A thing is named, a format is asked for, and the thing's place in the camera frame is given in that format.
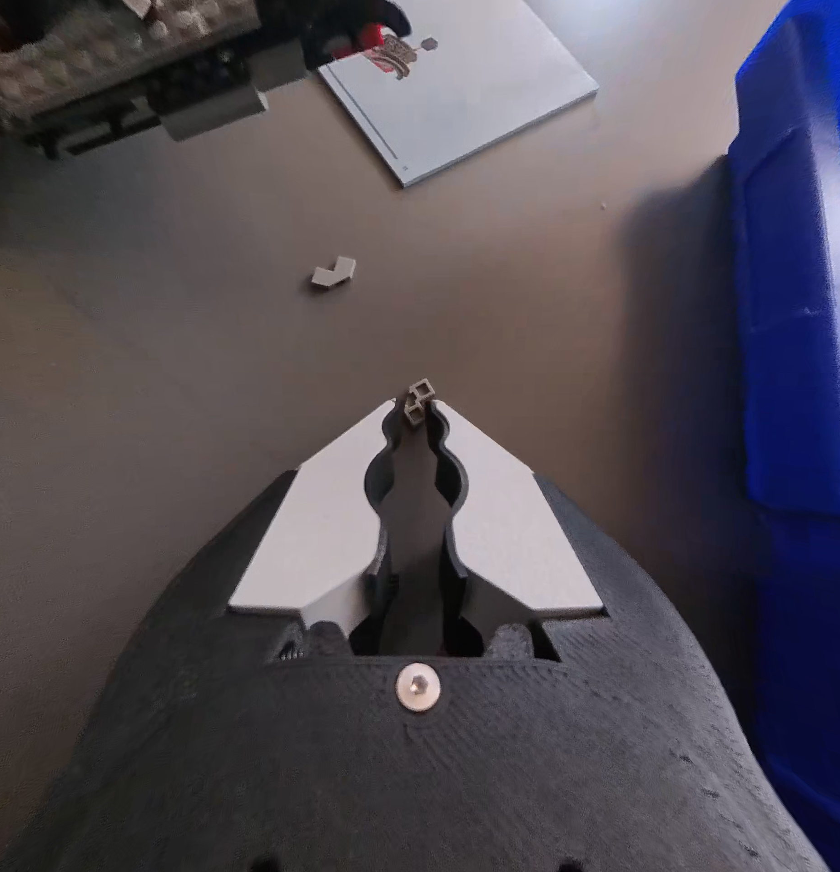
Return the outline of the black grey toy brick assembly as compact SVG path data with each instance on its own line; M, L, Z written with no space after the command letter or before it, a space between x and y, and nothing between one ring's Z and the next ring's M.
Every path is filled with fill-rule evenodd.
M45 2L0 1L0 55L42 36ZM163 127L175 142L264 113L266 94L320 67L404 38L412 26L387 1L253 1L261 27L139 79L79 99L20 129L3 127L48 159L79 156Z

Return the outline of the small grey brick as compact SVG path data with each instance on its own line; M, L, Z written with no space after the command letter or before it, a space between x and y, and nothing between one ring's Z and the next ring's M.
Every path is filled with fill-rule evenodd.
M436 390L426 377L408 387L403 406L403 415L412 429L415 430L423 425L427 407L435 398Z

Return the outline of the long grey studded brick plate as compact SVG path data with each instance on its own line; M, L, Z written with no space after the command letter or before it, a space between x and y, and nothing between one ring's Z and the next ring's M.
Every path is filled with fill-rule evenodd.
M261 27L253 1L45 2L41 37L0 55L0 120L20 129Z

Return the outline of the grey corner brick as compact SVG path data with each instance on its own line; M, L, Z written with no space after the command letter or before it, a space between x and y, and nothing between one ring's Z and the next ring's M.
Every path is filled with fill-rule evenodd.
M355 274L357 261L348 256L338 256L329 267L315 267L310 277L310 284L316 290L334 289L350 282Z

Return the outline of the light blue instruction booklet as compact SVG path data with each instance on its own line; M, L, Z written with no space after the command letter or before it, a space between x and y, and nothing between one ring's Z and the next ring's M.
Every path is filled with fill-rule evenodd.
M526 2L396 4L408 37L387 32L319 76L403 188L598 93Z

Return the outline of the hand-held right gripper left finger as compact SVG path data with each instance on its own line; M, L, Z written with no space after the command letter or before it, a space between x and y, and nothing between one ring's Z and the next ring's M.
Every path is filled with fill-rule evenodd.
M297 469L229 599L244 614L359 625L380 608L399 409L388 399Z

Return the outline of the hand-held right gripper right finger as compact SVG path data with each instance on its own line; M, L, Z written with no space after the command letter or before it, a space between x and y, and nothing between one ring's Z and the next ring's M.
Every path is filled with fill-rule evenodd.
M533 471L441 400L427 407L427 437L450 510L449 615L469 624L600 616L602 599Z

